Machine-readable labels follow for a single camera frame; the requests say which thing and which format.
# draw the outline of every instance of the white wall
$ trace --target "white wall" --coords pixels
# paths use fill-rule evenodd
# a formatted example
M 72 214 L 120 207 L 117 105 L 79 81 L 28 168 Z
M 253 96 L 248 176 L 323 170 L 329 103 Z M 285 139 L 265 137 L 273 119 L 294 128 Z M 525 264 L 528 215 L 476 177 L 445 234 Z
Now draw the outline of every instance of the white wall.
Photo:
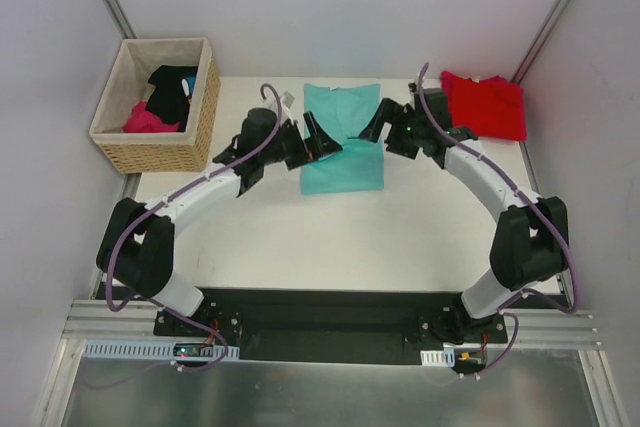
M 138 37 L 206 35 L 233 76 L 510 77 L 555 0 L 119 0 Z
M 524 87 L 541 190 L 568 204 L 585 306 L 640 425 L 640 0 L 575 0 Z
M 0 426 L 21 427 L 121 186 L 87 135 L 120 39 L 101 0 L 0 12 Z

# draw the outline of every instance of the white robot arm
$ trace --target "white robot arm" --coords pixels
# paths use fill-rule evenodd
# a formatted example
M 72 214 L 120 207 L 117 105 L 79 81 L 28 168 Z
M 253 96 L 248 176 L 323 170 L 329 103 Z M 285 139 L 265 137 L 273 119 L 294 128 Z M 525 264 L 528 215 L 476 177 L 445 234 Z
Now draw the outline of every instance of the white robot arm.
M 425 96 L 429 97 L 428 105 L 435 119 L 449 135 L 483 152 L 481 142 L 472 132 L 452 126 L 446 96 L 441 90 L 431 89 Z M 278 135 L 259 155 L 211 177 L 216 170 L 255 148 L 272 130 L 275 114 L 266 108 L 252 109 L 232 144 L 199 174 L 207 180 L 173 202 L 167 202 L 165 198 L 165 205 L 140 226 L 138 233 L 145 233 L 142 243 L 133 235 L 127 240 L 116 260 L 115 278 L 145 298 L 153 298 L 182 315 L 210 325 L 209 303 L 204 301 L 202 291 L 173 270 L 175 237 L 219 202 L 234 199 L 252 188 L 262 178 L 265 165 L 284 161 L 289 169 L 293 169 L 341 150 L 312 115 L 305 114 L 305 122 L 310 132 L 308 139 L 302 140 L 297 125 L 287 119 L 279 127 Z M 415 158 L 422 149 L 441 168 L 460 179 L 497 223 L 490 269 L 460 293 L 437 325 L 430 328 L 439 339 L 460 343 L 466 329 L 490 321 L 517 291 L 566 269 L 566 259 L 553 237 L 505 181 L 460 146 L 442 141 L 419 109 L 383 99 L 378 112 L 359 137 L 377 141 L 386 122 L 391 124 L 385 141 L 388 151 Z M 522 190 L 529 199 L 535 199 L 536 205 L 566 239 L 567 214 L 562 201 L 543 199 L 533 191 Z M 106 271 L 115 241 L 132 219 L 158 202 L 163 199 L 146 203 L 123 199 L 116 205 L 98 254 L 99 268 Z

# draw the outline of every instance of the black mounting plate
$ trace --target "black mounting plate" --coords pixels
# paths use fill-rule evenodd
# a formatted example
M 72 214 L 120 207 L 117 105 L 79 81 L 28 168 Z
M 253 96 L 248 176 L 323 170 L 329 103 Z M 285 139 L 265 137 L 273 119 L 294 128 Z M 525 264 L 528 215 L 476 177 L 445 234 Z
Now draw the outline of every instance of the black mounting plate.
M 215 304 L 220 333 L 244 360 L 420 365 L 420 351 L 441 350 L 429 325 L 455 293 L 201 289 Z M 154 335 L 206 337 L 158 313 Z M 465 342 L 505 344 L 502 317 Z

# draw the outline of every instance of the wicker basket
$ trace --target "wicker basket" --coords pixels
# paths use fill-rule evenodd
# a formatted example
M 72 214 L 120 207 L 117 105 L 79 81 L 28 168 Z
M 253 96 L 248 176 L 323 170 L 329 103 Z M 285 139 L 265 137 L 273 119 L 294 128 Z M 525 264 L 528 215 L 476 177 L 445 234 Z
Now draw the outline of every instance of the wicker basket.
M 198 65 L 184 132 L 125 134 L 133 106 L 149 97 L 149 76 L 161 65 Z M 123 174 L 194 172 L 208 160 L 220 78 L 205 38 L 125 40 L 90 129 L 93 141 Z

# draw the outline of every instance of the red cloth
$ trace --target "red cloth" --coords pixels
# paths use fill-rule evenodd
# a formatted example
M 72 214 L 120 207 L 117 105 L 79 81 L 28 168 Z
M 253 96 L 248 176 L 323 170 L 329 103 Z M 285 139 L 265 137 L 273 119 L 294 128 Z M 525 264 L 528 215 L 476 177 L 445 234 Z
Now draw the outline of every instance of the red cloth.
M 160 117 L 147 111 L 146 102 L 138 102 L 122 130 L 127 134 L 153 134 L 158 132 L 177 132 L 179 127 L 180 122 L 177 124 L 163 123 Z
M 474 82 L 442 72 L 454 125 L 466 125 L 480 136 L 526 140 L 524 91 L 499 76 Z

